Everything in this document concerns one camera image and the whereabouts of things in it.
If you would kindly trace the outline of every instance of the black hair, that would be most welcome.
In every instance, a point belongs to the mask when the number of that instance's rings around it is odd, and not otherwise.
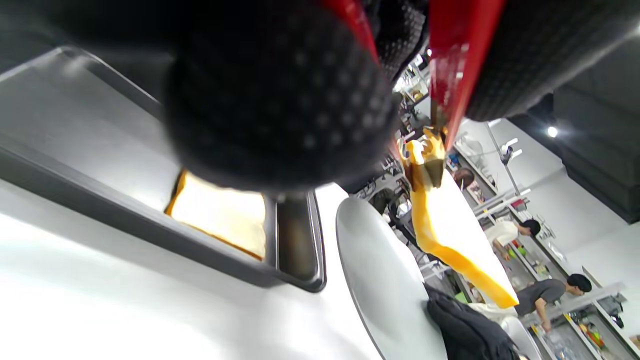
[[[456,185],[458,185],[458,188],[462,186],[463,190],[476,180],[476,175],[474,175],[473,171],[465,167],[457,169],[453,174]]]
[[[528,219],[522,223],[523,227],[528,227],[531,230],[531,234],[536,236],[540,232],[540,223],[534,219]]]
[[[569,275],[569,277],[566,278],[566,283],[569,284],[569,286],[577,286],[578,289],[584,291],[585,293],[591,291],[591,281],[589,281],[589,279],[587,279],[587,277],[582,274]]]

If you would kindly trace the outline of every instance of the red trim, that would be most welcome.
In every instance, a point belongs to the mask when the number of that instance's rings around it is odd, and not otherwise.
[[[322,4],[347,24],[360,44],[369,50],[378,63],[380,60],[378,59],[376,42],[373,39],[367,15],[360,3],[356,0],[322,0]]]
[[[456,138],[506,0],[431,0],[431,96],[449,115],[446,148]]]

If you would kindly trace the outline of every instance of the gray shirt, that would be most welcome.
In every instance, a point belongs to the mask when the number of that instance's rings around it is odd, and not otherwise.
[[[518,316],[532,313],[536,310],[536,300],[543,299],[547,304],[553,304],[564,294],[564,283],[556,279],[547,279],[534,283],[516,293],[519,305],[515,306]]]

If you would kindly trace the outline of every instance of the ceiling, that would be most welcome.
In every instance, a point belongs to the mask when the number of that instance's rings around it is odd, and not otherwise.
[[[640,220],[640,37],[510,121],[558,155],[576,183]],[[549,125],[559,134],[551,139]]]

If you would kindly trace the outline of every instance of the metal baking tray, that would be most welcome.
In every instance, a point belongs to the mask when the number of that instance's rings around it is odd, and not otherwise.
[[[315,193],[268,201],[265,259],[163,213],[182,170],[162,106],[103,61],[59,47],[0,74],[0,178],[257,286],[326,281]]]

